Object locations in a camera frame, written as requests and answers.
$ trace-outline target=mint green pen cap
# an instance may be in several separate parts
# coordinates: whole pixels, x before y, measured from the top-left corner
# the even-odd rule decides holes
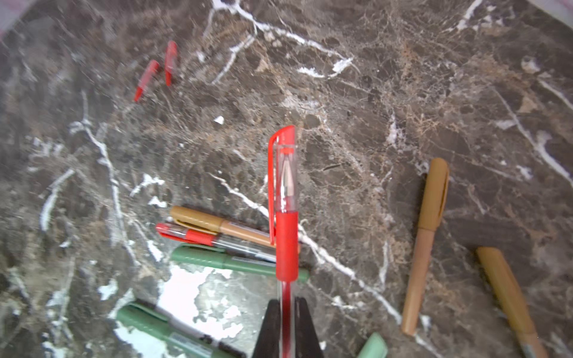
[[[366,341],[356,358],[384,358],[388,354],[386,342],[376,332]]]

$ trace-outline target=pen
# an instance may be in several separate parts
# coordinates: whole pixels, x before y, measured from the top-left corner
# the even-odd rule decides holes
[[[159,340],[178,347],[193,358],[234,358],[209,344],[189,337],[169,325],[169,318],[137,302],[131,302],[117,311],[116,319]]]
[[[418,234],[414,245],[414,259],[402,313],[402,332],[410,336],[414,335],[418,324],[418,313],[426,286],[426,273],[430,266],[431,247],[446,205],[448,177],[449,169],[446,161],[442,158],[434,158],[431,161],[424,188]]]
[[[177,57],[177,44],[175,41],[167,43],[167,51],[165,52],[165,84],[171,85],[171,76],[175,69],[175,58]]]
[[[217,235],[218,233],[227,234],[259,245],[274,248],[274,244],[271,245],[270,243],[269,234],[216,217],[215,215],[202,213],[182,206],[174,206],[169,214],[173,217],[173,221],[175,221],[176,224],[188,229],[211,235]]]
[[[211,246],[184,243],[173,251],[171,260],[213,267],[215,269],[227,269],[265,276],[276,275],[276,264],[273,262],[230,256],[225,254],[223,249]],[[304,283],[308,280],[310,272],[307,269],[298,268],[298,275],[299,282]]]
[[[145,68],[145,72],[143,72],[143,75],[139,80],[138,88],[135,91],[134,102],[139,101],[139,98],[142,96],[143,91],[147,88],[147,84],[149,83],[151,76],[153,76],[158,69],[159,69],[159,62],[155,60],[149,61],[149,64]]]
[[[295,310],[291,283],[299,274],[299,212],[296,187],[294,125],[273,134],[268,146],[270,242],[277,241],[277,280],[281,282],[280,356],[295,356]],[[277,160],[273,158],[276,144]],[[276,190],[273,187],[276,172]]]
[[[220,235],[215,236],[212,234],[200,233],[183,226],[163,222],[155,225],[155,229],[161,236],[168,239],[188,243],[200,243],[201,245],[218,247],[232,253],[243,254],[245,256],[264,261],[277,262],[277,256],[274,249],[261,246],[253,242],[231,237],[222,237]]]
[[[503,253],[494,247],[479,247],[477,256],[525,356],[547,358],[547,352],[541,345],[535,325],[529,316],[527,303]]]

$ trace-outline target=green pen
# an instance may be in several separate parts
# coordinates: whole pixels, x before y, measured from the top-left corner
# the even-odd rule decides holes
[[[277,266],[273,262],[231,256],[225,254],[224,249],[195,245],[192,243],[186,243],[177,247],[171,254],[171,260],[181,263],[193,263],[195,265],[214,267],[216,269],[235,270],[272,277],[276,277],[277,274]],[[307,269],[299,268],[298,282],[305,283],[309,276],[310,272]]]
[[[167,344],[182,349],[193,358],[235,358],[195,337],[188,337],[182,331],[169,326],[167,316],[137,302],[131,302],[120,308],[117,311],[116,319],[125,326],[137,328]]]

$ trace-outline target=brown pen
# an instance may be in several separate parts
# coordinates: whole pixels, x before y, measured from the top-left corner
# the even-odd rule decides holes
[[[494,247],[479,247],[477,256],[525,356],[547,358],[547,352],[541,345],[535,325],[529,316],[527,303],[503,253]]]
[[[402,313],[402,332],[410,336],[414,335],[418,324],[418,314],[426,287],[426,273],[430,266],[431,247],[446,205],[449,173],[445,160],[434,158],[431,161],[420,209],[406,302]]]
[[[217,235],[218,233],[227,234],[259,245],[276,248],[270,244],[269,234],[216,217],[215,215],[202,213],[182,206],[174,206],[171,209],[170,215],[173,217],[175,223],[188,229],[211,235]]]

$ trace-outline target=marble surface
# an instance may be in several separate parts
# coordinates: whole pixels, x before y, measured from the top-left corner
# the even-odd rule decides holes
[[[474,249],[502,249],[550,357],[573,347],[573,36],[524,1],[45,1],[0,46],[0,355],[168,357],[158,304],[249,355],[275,281],[170,265],[185,204],[266,230],[266,142],[299,130],[301,261],[325,357],[520,357]],[[179,46],[132,101],[150,59]],[[224,121],[215,122],[222,116]],[[451,180],[415,339],[425,172]]]

